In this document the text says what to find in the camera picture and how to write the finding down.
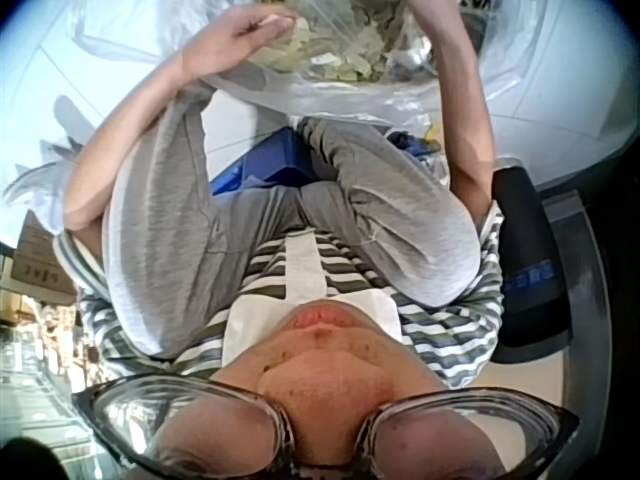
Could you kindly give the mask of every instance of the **hand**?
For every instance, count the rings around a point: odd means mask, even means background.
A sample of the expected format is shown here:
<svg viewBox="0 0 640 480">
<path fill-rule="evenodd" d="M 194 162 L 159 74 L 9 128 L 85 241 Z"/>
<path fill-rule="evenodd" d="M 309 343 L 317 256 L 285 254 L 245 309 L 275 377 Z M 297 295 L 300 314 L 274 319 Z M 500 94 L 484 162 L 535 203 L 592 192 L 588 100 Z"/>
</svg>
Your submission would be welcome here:
<svg viewBox="0 0 640 480">
<path fill-rule="evenodd" d="M 294 25 L 295 14 L 279 5 L 228 9 L 179 52 L 185 80 L 235 67 Z"/>
<path fill-rule="evenodd" d="M 467 37 L 456 0 L 410 0 L 409 6 L 418 25 L 433 43 Z"/>
</svg>

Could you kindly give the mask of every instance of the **gray sweatpants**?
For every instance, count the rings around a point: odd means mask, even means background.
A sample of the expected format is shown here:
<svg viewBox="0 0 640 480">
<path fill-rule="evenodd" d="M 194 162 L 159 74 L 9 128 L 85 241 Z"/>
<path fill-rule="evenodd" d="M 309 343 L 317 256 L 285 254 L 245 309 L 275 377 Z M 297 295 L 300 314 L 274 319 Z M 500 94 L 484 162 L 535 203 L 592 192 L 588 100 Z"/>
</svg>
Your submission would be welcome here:
<svg viewBox="0 0 640 480">
<path fill-rule="evenodd" d="M 213 91 L 199 82 L 171 102 L 125 161 L 105 216 L 111 298 L 140 350 L 179 354 L 233 300 L 255 248 L 296 226 L 334 233 L 428 306 L 449 303 L 477 274 L 464 206 L 371 127 L 302 126 L 336 182 L 212 197 L 201 112 Z"/>
</svg>

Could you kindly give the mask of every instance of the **clear eyeglass frame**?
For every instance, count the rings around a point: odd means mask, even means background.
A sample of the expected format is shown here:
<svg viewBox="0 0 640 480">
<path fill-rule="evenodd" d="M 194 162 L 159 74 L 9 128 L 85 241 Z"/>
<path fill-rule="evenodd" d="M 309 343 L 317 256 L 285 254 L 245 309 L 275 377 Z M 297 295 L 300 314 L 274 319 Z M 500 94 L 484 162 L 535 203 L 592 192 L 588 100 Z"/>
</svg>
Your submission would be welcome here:
<svg viewBox="0 0 640 480">
<path fill-rule="evenodd" d="M 108 418 L 106 405 L 136 389 L 170 389 L 239 399 L 263 409 L 276 425 L 276 453 L 270 465 L 242 476 L 195 475 L 178 472 L 138 452 L 123 441 Z M 384 479 L 374 459 L 376 431 L 395 415 L 415 409 L 452 408 L 487 413 L 517 422 L 527 441 L 527 456 L 508 473 L 494 480 L 538 478 L 574 437 L 579 419 L 568 410 L 523 392 L 497 388 L 466 388 L 402 399 L 380 407 L 364 421 L 351 461 L 339 467 L 304 465 L 296 460 L 295 439 L 286 412 L 261 395 L 240 388 L 178 374 L 140 374 L 94 385 L 72 396 L 74 406 L 94 431 L 97 440 L 125 469 L 142 469 L 161 479 L 308 478 L 310 471 L 342 474 L 340 478 Z"/>
</svg>

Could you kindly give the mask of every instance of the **eyeglasses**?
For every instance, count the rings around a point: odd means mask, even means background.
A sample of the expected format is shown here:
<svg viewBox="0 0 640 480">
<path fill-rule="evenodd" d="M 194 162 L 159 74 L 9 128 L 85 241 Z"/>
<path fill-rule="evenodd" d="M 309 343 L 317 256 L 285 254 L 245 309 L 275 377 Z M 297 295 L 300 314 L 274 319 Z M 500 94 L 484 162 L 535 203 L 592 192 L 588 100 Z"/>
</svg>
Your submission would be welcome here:
<svg viewBox="0 0 640 480">
<path fill-rule="evenodd" d="M 507 389 L 421 395 L 372 413 L 347 465 L 320 467 L 296 460 L 278 405 L 222 383 L 135 375 L 73 402 L 121 465 L 163 479 L 306 478 L 319 470 L 339 478 L 537 478 L 579 424 L 563 408 Z"/>
</svg>

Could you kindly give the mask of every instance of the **finger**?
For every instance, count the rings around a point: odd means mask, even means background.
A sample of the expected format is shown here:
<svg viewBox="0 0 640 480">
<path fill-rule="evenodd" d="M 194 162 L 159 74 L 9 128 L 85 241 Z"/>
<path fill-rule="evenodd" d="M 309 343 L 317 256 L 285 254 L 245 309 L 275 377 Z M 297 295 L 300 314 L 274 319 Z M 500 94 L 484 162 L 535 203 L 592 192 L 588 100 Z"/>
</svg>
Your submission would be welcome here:
<svg viewBox="0 0 640 480">
<path fill-rule="evenodd" d="M 262 20 L 271 15 L 291 18 L 296 17 L 296 14 L 284 5 L 260 4 L 244 7 L 244 10 L 247 12 L 247 17 L 249 17 L 251 21 L 256 24 L 260 23 Z"/>
<path fill-rule="evenodd" d="M 274 17 L 272 20 L 259 25 L 252 32 L 247 33 L 244 37 L 251 49 L 255 51 L 290 31 L 295 23 L 295 20 L 291 17 Z"/>
</svg>

